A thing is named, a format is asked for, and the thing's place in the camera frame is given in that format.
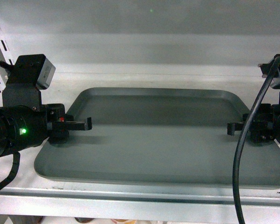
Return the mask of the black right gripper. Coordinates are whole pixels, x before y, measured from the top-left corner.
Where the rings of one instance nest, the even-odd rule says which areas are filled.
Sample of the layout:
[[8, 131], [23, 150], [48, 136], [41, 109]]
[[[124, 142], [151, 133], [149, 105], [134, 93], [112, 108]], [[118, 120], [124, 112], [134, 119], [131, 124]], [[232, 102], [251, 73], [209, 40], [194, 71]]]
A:
[[[261, 104], [249, 127], [250, 139], [253, 143], [267, 143], [278, 140], [275, 125], [275, 112], [279, 111], [279, 105]], [[227, 123], [227, 135], [235, 135], [236, 131], [242, 131], [244, 122]]]

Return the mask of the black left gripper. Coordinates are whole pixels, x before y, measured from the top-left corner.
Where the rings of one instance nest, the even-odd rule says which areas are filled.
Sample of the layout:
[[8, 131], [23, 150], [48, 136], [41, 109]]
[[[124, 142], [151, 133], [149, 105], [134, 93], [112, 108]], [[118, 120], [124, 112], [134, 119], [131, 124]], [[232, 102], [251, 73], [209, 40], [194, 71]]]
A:
[[91, 117], [84, 121], [67, 121], [63, 104], [41, 105], [41, 131], [50, 144], [63, 144], [69, 138], [69, 131], [92, 129]]

